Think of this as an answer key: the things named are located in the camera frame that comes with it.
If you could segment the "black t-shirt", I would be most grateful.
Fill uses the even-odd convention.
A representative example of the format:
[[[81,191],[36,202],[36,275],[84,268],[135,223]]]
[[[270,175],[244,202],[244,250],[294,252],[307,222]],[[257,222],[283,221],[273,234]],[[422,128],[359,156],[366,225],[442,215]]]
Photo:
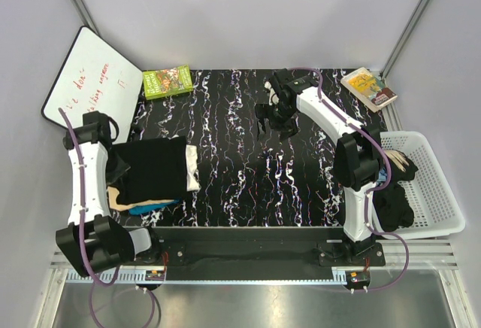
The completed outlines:
[[[188,195],[184,136],[115,144],[112,151],[131,166],[112,185],[118,191],[117,204],[181,199]]]

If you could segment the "white t-shirt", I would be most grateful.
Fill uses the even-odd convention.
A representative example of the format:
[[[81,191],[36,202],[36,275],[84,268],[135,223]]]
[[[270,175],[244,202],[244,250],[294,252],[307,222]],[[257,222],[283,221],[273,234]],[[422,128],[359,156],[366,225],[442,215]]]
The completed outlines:
[[[194,192],[200,190],[198,182],[198,151],[197,147],[191,144],[186,145],[186,191]]]

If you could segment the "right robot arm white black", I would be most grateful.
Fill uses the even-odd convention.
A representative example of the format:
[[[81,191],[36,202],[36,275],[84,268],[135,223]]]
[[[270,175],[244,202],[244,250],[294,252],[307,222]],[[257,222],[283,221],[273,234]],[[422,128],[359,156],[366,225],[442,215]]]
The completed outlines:
[[[255,114],[258,137],[268,129],[281,141],[298,133],[296,114],[309,117],[335,144],[333,176],[343,188],[345,221],[343,240],[326,255],[350,265],[365,260],[376,243],[372,231],[373,198],[381,169],[389,160],[380,146],[380,131],[364,126],[342,111],[322,91],[322,78],[292,76],[288,69],[276,70],[266,81],[267,103],[258,103]]]

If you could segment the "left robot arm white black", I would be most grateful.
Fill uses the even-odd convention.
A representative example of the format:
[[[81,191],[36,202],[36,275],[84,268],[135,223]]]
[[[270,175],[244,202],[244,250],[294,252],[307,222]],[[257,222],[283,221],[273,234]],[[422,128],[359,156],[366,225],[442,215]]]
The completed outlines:
[[[59,109],[68,132],[63,144],[72,168],[72,203],[68,224],[56,231],[56,245],[83,278],[108,287],[119,269],[138,257],[152,265],[162,257],[162,246],[148,228],[127,230],[110,215],[107,202],[109,153],[113,145],[112,119],[94,111],[74,128]]]

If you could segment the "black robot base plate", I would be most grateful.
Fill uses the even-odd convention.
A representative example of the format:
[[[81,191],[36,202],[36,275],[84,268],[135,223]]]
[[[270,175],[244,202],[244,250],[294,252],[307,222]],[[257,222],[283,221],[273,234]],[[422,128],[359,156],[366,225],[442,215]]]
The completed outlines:
[[[342,284],[343,270],[386,265],[383,246],[355,254],[341,228],[156,227],[169,284]]]

